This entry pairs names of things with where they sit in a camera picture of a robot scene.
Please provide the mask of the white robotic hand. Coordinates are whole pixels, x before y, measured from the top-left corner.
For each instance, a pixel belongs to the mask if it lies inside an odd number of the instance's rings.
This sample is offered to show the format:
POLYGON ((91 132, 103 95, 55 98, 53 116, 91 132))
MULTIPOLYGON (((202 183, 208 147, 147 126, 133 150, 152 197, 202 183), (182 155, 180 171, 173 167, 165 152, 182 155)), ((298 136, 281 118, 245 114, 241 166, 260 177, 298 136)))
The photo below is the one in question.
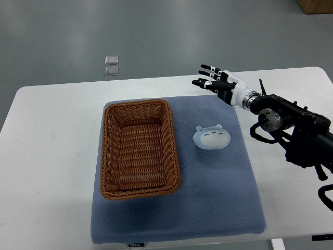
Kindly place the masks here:
POLYGON ((214 78, 216 81, 199 78, 192 81, 193 85, 215 91, 221 100, 231 106, 250 107, 256 99, 257 92, 248 88, 244 80, 237 75, 210 65, 201 64, 200 67, 200 75, 214 78))

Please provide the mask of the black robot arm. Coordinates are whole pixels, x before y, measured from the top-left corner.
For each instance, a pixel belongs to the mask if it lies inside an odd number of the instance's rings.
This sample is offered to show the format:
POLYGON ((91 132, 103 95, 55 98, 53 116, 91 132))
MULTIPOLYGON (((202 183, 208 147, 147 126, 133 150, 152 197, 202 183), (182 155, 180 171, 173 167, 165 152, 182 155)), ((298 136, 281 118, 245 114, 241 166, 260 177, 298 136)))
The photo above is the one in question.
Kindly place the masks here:
POLYGON ((286 161, 302 168, 314 167, 321 181, 327 180, 324 169, 332 171, 331 122, 306 106, 275 94, 249 88, 245 81, 227 70, 201 65, 202 78, 192 84, 215 93, 230 106, 239 106, 257 115, 250 128, 252 138, 267 144, 278 143, 286 151, 286 161))

